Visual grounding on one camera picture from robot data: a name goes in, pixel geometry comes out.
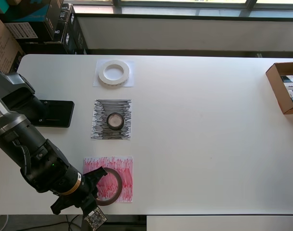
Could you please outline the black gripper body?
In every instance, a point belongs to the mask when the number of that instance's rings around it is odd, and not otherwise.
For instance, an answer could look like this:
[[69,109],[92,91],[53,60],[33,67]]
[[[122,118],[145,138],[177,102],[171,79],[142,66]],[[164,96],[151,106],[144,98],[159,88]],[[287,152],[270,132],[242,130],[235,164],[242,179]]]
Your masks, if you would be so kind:
[[62,170],[50,185],[50,191],[58,196],[51,205],[51,210],[58,215],[68,207],[81,208],[87,214],[97,207],[97,202],[91,194],[97,189],[95,171],[81,174],[76,169]]

